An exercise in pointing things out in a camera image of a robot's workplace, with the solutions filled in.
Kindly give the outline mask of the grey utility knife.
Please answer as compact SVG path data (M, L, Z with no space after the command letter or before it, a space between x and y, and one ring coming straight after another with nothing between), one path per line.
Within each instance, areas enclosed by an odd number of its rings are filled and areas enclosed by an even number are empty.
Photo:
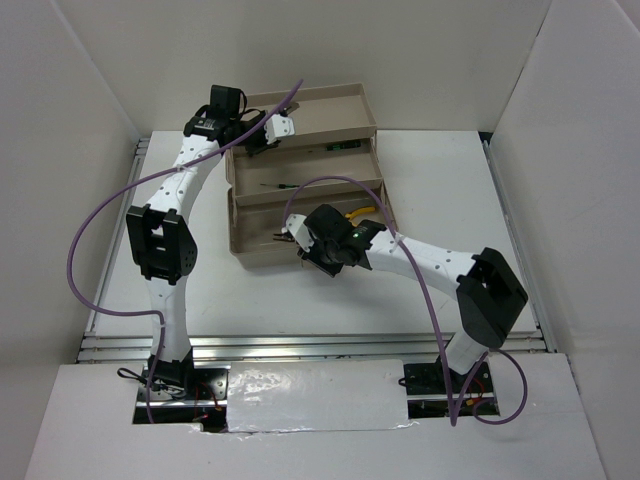
M300 107L298 102L291 102L288 106L286 106L285 108L283 108L279 114L284 116L284 117L288 117L290 116L293 112L295 112L298 108Z

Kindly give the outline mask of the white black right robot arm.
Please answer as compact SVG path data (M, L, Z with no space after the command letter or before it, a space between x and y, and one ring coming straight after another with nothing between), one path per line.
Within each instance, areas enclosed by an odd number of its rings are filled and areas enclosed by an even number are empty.
M438 385L460 390L482 355L503 346L528 302L514 271L497 250L458 252L392 233L382 223L353 224L323 204L311 214L291 214L282 232L298 245L298 255L333 277L343 267L398 274L447 294L458 303L461 330L445 347L447 359L435 368Z

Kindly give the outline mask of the beige plastic toolbox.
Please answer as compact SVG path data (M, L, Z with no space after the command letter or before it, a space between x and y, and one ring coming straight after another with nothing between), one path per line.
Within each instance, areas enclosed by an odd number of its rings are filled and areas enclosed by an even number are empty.
M296 245L274 242L283 217L309 214L321 204L342 213L391 204L376 152L377 125L360 83L302 88L293 98L295 135L255 156L235 147L225 155L229 250L245 269L298 262ZM334 143L359 140L361 147L326 151ZM260 183L298 184L272 189Z

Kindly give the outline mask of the silver foil sheet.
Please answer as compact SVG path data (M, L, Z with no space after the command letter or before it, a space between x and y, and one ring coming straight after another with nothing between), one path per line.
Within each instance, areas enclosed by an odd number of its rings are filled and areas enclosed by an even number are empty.
M409 424L399 360L234 362L227 429L236 433L379 431Z

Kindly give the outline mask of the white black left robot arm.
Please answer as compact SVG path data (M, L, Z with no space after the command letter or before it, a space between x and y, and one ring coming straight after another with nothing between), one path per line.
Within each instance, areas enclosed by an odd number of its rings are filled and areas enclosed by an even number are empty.
M174 172L144 205L132 205L126 214L133 260L152 310L161 315L153 326L149 375L176 399L189 397L197 387L186 327L186 282L198 255L188 220L197 196L222 160L222 147L238 145L259 154L293 132L285 106L269 114L248 107L242 90L214 85L209 102L184 126Z

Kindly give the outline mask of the yellow black pliers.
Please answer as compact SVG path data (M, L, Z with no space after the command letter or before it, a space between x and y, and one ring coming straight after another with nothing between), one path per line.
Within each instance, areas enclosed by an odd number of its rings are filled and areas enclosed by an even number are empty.
M356 210L353 210L351 212L348 212L345 214L345 218L348 220L354 220L355 218L361 216L361 215L365 215L365 214L369 214L369 213L375 213L376 212L376 208L374 206L367 206L367 207L361 207L358 208Z
M272 240L274 242L281 242L292 245L297 244L295 237L289 231L274 233L272 235Z

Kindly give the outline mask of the green black screwdriver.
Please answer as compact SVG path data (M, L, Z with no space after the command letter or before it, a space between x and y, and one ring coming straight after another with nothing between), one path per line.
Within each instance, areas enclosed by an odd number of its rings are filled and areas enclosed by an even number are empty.
M325 150L341 151L341 150L347 150L347 149L356 149L360 147L361 147L361 142L359 140L354 140L354 141L347 141L347 142L334 143L334 144L327 145L325 147Z
M298 184L290 184L290 183L260 183L259 185L263 187L280 189L280 190L299 188Z

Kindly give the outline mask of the aluminium rail frame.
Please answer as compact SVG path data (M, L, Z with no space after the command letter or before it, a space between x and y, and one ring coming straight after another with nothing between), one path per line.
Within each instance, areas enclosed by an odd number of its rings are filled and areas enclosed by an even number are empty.
M453 250L492 247L517 263L477 132L382 130L377 146L404 234ZM227 188L217 167L192 214L200 254L187 315L199 363L435 353L414 281L362 269L329 277L299 261L243 268L229 249Z

